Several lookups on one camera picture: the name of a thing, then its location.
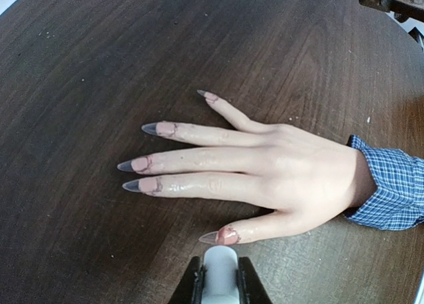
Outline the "white nail polish cap brush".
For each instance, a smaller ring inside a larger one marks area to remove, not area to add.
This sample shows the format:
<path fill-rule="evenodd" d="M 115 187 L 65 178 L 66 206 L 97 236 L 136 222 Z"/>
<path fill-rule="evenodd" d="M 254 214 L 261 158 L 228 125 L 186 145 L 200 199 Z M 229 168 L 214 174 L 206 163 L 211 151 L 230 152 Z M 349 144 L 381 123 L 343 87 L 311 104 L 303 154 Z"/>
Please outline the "white nail polish cap brush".
<path fill-rule="evenodd" d="M 238 256 L 228 246 L 215 243 L 217 231 L 209 232 L 199 238 L 200 242 L 212 244 L 204 255 L 204 280 L 202 303 L 239 304 L 240 294 L 237 285 Z"/>

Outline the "mannequin hand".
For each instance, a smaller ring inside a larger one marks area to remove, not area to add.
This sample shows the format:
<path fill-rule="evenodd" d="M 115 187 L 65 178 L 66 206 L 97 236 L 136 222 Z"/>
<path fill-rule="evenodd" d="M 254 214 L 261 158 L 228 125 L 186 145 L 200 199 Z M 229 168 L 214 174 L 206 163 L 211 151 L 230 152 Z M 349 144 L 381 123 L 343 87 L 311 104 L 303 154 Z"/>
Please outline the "mannequin hand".
<path fill-rule="evenodd" d="M 139 178 L 123 188 L 163 198 L 238 201 L 269 213 L 236 221 L 201 241 L 234 245 L 305 233 L 361 207 L 376 191 L 364 154 L 291 125 L 249 119 L 226 100 L 200 91 L 231 129 L 159 122 L 153 136 L 188 144 L 141 156 L 117 167 Z"/>

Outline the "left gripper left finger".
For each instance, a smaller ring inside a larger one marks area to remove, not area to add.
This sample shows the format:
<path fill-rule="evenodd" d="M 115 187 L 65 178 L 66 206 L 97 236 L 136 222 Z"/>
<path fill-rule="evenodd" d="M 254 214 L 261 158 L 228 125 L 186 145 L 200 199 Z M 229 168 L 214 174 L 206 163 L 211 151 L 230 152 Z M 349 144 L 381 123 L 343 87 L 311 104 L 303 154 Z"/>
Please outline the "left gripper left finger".
<path fill-rule="evenodd" d="M 199 256 L 193 257 L 168 304 L 201 304 L 204 267 Z"/>

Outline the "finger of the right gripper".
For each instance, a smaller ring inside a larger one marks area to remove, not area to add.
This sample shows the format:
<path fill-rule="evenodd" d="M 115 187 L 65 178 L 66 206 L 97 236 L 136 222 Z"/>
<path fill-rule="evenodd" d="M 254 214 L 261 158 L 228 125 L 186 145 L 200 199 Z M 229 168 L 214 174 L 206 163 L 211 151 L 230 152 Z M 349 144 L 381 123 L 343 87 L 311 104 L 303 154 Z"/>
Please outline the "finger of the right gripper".
<path fill-rule="evenodd" d="M 424 22 L 424 12 L 421 8 L 401 6 L 394 7 L 391 9 L 391 12 L 394 13 L 394 19 L 399 23 L 404 23 L 408 19 L 414 19 L 422 23 Z"/>

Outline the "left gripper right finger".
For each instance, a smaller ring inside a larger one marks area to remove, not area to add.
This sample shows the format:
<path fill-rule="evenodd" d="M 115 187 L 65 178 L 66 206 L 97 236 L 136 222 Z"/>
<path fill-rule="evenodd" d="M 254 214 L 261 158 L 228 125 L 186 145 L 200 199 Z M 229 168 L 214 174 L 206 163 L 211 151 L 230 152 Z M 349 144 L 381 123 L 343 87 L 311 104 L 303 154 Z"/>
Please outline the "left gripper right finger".
<path fill-rule="evenodd" d="M 240 303 L 242 304 L 272 304 L 250 258 L 238 259 L 237 286 Z"/>

